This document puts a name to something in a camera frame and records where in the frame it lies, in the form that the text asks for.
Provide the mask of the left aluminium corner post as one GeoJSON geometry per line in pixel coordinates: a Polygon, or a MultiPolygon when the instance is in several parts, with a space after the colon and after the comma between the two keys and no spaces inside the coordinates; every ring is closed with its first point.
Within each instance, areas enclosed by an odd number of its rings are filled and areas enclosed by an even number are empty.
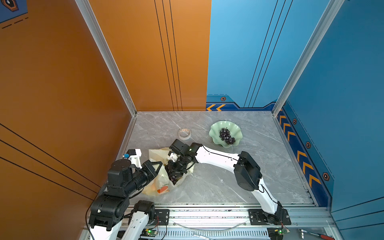
{"type": "Polygon", "coordinates": [[[103,31],[99,25],[96,15],[92,9],[91,3],[86,0],[75,0],[83,19],[85,20],[88,29],[101,53],[106,66],[108,67],[113,80],[133,117],[137,116],[137,109],[133,103],[131,95],[128,91],[126,83],[122,77],[122,74],[118,68],[118,65],[114,59],[114,56],[110,50],[107,40],[103,34],[103,31]]]}

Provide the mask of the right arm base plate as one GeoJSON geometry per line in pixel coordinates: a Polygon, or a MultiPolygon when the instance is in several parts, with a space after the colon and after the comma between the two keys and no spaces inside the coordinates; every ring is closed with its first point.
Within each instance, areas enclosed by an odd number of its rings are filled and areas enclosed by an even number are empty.
{"type": "Polygon", "coordinates": [[[261,209],[248,210],[251,225],[274,225],[289,226],[292,224],[289,213],[286,209],[278,209],[275,214],[268,214],[261,209]]]}

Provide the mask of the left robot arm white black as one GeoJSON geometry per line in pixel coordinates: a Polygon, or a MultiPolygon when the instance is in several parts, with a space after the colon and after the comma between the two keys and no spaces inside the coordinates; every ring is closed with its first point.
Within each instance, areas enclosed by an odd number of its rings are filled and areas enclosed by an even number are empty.
{"type": "Polygon", "coordinates": [[[140,193],[161,170],[162,162],[150,160],[139,168],[128,159],[115,161],[108,171],[107,190],[90,205],[87,229],[92,240],[115,240],[123,224],[130,218],[123,240],[138,240],[145,227],[157,222],[155,205],[149,201],[138,201],[126,215],[130,200],[140,193]]]}

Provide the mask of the aluminium front rail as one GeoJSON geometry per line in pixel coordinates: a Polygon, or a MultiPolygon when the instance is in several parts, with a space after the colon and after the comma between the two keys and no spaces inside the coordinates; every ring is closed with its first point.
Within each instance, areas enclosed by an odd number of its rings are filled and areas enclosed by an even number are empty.
{"type": "MultiPolygon", "coordinates": [[[[155,238],[138,240],[270,240],[268,228],[289,229],[283,240],[302,240],[298,229],[327,235],[335,240],[343,239],[331,213],[325,207],[310,205],[283,205],[291,218],[289,226],[251,225],[248,210],[261,209],[259,204],[229,205],[155,205],[155,209],[169,209],[167,226],[147,225],[145,229],[158,229],[155,238]]],[[[133,210],[130,205],[125,214],[133,210]]],[[[120,231],[128,228],[130,218],[125,217],[120,231]]],[[[92,240],[87,223],[81,234],[82,240],[92,240]]]]}

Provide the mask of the clear tape roll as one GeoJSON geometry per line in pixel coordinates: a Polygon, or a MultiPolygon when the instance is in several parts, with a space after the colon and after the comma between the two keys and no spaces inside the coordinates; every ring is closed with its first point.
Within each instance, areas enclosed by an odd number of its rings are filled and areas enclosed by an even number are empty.
{"type": "Polygon", "coordinates": [[[180,140],[186,141],[191,138],[192,131],[188,128],[181,128],[178,130],[178,136],[180,140]]]}

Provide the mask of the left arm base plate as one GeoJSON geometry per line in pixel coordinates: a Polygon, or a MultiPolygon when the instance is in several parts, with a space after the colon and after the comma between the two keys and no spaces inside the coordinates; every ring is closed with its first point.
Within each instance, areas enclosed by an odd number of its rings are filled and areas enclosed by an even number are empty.
{"type": "Polygon", "coordinates": [[[169,209],[155,209],[154,218],[149,222],[149,225],[167,226],[169,224],[169,219],[170,219],[169,209]]]}

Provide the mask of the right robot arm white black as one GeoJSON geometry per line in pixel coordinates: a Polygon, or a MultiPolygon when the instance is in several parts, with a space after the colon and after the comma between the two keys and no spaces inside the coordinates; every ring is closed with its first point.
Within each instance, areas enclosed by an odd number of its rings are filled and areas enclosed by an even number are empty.
{"type": "Polygon", "coordinates": [[[190,146],[175,140],[170,146],[170,160],[165,166],[169,179],[176,184],[195,164],[209,164],[235,175],[240,188],[253,194],[261,205],[257,217],[267,225],[291,225],[289,213],[268,190],[260,166],[247,152],[230,154],[202,144],[190,146]]]}

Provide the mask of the cream plastic bag orange print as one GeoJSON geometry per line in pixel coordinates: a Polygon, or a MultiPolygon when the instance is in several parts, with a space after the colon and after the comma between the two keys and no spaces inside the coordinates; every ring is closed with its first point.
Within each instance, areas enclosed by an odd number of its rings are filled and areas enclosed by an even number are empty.
{"type": "Polygon", "coordinates": [[[182,178],[174,184],[169,179],[165,167],[168,165],[168,162],[173,163],[177,158],[177,155],[175,153],[171,153],[169,148],[149,150],[149,160],[151,162],[162,162],[163,165],[154,180],[144,187],[142,191],[144,195],[156,197],[168,193],[177,186],[181,185],[186,176],[191,175],[194,172],[192,163],[189,163],[187,173],[183,174],[182,178]]]}

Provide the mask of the dark purple grape bunch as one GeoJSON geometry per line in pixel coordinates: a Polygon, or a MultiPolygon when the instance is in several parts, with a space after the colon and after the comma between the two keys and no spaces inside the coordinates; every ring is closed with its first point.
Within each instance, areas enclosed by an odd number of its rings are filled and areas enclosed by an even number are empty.
{"type": "Polygon", "coordinates": [[[231,132],[228,128],[222,128],[220,130],[220,139],[226,144],[233,145],[236,142],[236,139],[232,137],[231,132]]]}
{"type": "Polygon", "coordinates": [[[183,173],[172,173],[172,174],[169,174],[169,178],[171,180],[171,182],[176,185],[176,183],[183,177],[183,173]]]}

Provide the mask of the red handled tool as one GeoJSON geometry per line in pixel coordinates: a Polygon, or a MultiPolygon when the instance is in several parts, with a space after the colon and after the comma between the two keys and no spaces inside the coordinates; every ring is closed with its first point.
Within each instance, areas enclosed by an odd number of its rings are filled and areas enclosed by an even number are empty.
{"type": "Polygon", "coordinates": [[[333,238],[333,237],[330,237],[330,236],[327,236],[327,235],[323,235],[323,234],[309,232],[309,231],[303,230],[303,229],[298,229],[298,231],[299,231],[300,238],[302,240],[305,238],[305,235],[315,236],[315,237],[323,239],[323,240],[335,240],[335,238],[333,238]]]}

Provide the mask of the aluminium corner post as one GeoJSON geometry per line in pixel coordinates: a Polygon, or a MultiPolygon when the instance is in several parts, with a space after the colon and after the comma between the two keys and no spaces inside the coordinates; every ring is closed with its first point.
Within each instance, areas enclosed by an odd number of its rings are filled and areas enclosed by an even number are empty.
{"type": "Polygon", "coordinates": [[[133,117],[137,116],[137,109],[133,103],[131,95],[128,91],[126,83],[122,77],[122,74],[118,68],[118,65],[114,59],[114,56],[110,50],[107,40],[103,34],[103,31],[99,25],[96,15],[92,9],[91,3],[86,0],[75,0],[83,19],[85,20],[88,29],[101,53],[106,66],[108,67],[113,80],[133,117]]]}
{"type": "Polygon", "coordinates": [[[331,26],[344,2],[345,0],[329,1],[308,43],[306,44],[297,64],[295,65],[290,77],[288,78],[285,86],[283,87],[281,94],[279,95],[279,98],[272,110],[272,115],[274,117],[277,117],[278,113],[283,108],[284,103],[286,102],[295,85],[297,84],[298,80],[300,79],[302,73],[310,62],[313,54],[315,53],[323,37],[327,33],[329,27],[331,26]]]}

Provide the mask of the green circuit board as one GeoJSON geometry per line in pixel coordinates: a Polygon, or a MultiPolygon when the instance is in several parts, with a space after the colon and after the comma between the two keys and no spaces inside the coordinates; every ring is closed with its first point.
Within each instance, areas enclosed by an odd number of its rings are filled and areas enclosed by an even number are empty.
{"type": "Polygon", "coordinates": [[[271,240],[283,240],[284,236],[291,232],[289,229],[286,229],[286,228],[282,228],[282,229],[268,228],[267,230],[271,240]]]}
{"type": "Polygon", "coordinates": [[[140,234],[141,238],[155,238],[159,234],[158,229],[144,229],[140,234]]]}

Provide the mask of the green leaf-shaped plate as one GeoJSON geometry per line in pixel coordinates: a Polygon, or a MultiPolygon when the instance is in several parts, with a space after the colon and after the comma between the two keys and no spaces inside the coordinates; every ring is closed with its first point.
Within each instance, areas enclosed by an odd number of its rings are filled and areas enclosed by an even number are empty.
{"type": "Polygon", "coordinates": [[[237,146],[243,139],[240,127],[229,121],[218,121],[211,125],[209,136],[216,145],[224,148],[237,146]]]}

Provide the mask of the right green circuit board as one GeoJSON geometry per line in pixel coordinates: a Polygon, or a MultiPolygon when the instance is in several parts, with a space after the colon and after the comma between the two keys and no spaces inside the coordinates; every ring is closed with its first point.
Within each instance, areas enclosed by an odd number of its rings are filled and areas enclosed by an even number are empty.
{"type": "Polygon", "coordinates": [[[284,236],[291,232],[289,229],[286,229],[286,228],[282,228],[282,229],[268,228],[267,230],[271,240],[283,240],[284,236]]]}

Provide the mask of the right aluminium corner post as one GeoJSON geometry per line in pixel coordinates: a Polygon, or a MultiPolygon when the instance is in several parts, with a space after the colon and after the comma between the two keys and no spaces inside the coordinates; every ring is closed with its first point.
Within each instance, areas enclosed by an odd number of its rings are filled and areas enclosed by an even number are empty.
{"type": "Polygon", "coordinates": [[[310,62],[313,54],[315,53],[323,37],[327,33],[329,27],[331,26],[344,2],[345,0],[329,1],[308,43],[306,44],[297,64],[295,65],[290,77],[288,78],[285,86],[283,87],[281,94],[279,95],[279,98],[272,110],[272,115],[274,117],[277,117],[278,113],[283,108],[284,103],[286,102],[295,85],[297,84],[298,80],[300,79],[302,73],[310,62]]]}

